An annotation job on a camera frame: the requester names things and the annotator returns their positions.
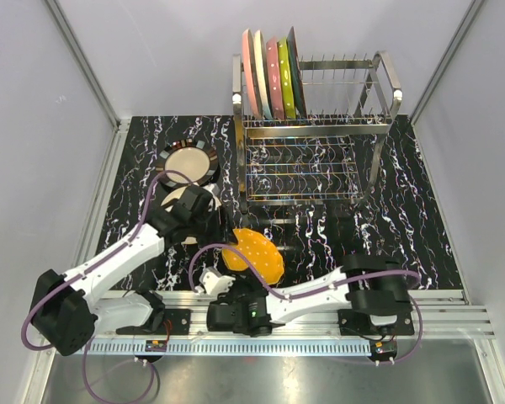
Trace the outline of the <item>white bear print plate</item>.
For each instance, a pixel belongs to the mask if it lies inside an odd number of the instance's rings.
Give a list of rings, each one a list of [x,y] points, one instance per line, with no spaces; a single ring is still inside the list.
[[[182,194],[184,193],[185,189],[187,187],[182,187],[179,189],[175,189],[172,191],[168,196],[165,197],[163,202],[161,203],[161,207],[164,207],[166,211],[171,210],[171,205],[170,203],[173,202],[174,200],[178,200]],[[211,196],[213,197],[213,202],[210,203],[211,208],[219,208],[221,206],[221,200],[219,198],[219,193],[220,190],[216,184],[208,184],[205,186],[202,186],[202,189],[209,191],[211,193]],[[197,245],[197,239],[195,237],[187,237],[183,242],[181,242],[183,246],[186,245]]]

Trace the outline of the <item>orange dotted scalloped plate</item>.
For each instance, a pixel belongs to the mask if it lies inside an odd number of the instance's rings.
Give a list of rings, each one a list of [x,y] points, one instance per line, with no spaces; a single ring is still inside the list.
[[[277,284],[284,274],[284,260],[277,247],[262,233],[235,229],[235,249],[244,255],[268,285]]]

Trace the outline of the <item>black striped bottom plate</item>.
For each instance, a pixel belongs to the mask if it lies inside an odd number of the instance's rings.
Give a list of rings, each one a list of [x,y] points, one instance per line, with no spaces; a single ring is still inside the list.
[[[216,183],[221,169],[213,146],[202,140],[182,139],[159,153],[156,171],[164,172],[159,178],[161,186],[177,189],[188,184],[188,179],[199,186]]]

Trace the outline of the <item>cream and pink plate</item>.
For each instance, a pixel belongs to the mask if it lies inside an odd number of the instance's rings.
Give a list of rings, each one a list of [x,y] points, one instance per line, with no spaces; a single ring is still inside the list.
[[[258,104],[259,95],[257,85],[255,84],[256,73],[253,71],[255,61],[252,42],[253,37],[250,29],[245,29],[242,33],[242,63],[247,85],[247,96],[253,117],[256,120],[261,120],[263,116],[262,108]]]

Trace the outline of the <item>green dotted scalloped plate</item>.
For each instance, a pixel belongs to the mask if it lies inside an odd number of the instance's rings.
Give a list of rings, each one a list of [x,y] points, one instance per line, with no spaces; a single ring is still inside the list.
[[[287,38],[282,37],[278,43],[280,87],[284,105],[284,116],[287,120],[296,119],[295,97],[292,84],[290,53]]]

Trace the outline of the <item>teal plate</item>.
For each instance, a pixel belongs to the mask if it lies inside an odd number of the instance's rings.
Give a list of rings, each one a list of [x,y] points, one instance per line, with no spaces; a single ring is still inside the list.
[[[298,116],[301,119],[305,119],[307,117],[306,101],[300,72],[300,62],[295,38],[295,28],[293,26],[290,27],[290,31],[287,36],[287,45],[289,51],[295,107],[297,109]]]

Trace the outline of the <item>cream and blue plate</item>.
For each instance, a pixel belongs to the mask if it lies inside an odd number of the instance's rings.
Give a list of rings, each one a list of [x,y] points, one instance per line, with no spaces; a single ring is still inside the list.
[[[271,110],[269,91],[268,91],[267,57],[266,57],[265,43],[263,40],[263,34],[260,29],[254,33],[253,47],[255,55],[258,90],[260,94],[263,117],[266,120],[272,120],[274,117]]]

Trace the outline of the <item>pink dotted scalloped plate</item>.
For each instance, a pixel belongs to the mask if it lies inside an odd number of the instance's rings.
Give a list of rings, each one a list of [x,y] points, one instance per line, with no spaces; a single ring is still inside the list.
[[[275,37],[268,40],[266,44],[268,89],[271,102],[272,116],[275,120],[283,121],[284,101],[280,87],[279,53],[278,44]]]

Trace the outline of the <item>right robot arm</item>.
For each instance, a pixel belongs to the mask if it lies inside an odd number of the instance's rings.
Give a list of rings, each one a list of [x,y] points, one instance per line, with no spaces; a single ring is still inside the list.
[[[352,254],[329,274],[283,289],[268,290],[256,279],[222,275],[214,268],[203,272],[200,283],[214,299],[206,317],[210,332],[267,336],[305,314],[349,309],[365,316],[369,331],[383,334],[412,311],[407,275],[393,257]]]

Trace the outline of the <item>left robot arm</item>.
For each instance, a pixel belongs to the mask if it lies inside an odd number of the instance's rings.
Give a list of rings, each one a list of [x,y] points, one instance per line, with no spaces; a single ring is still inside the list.
[[[230,219],[216,185],[189,185],[166,204],[145,210],[140,222],[115,244],[75,268],[50,269],[37,280],[29,317],[61,355],[83,348],[97,334],[154,334],[165,321],[162,298],[137,290],[121,298],[105,294],[142,264],[193,238],[198,245],[234,241]]]

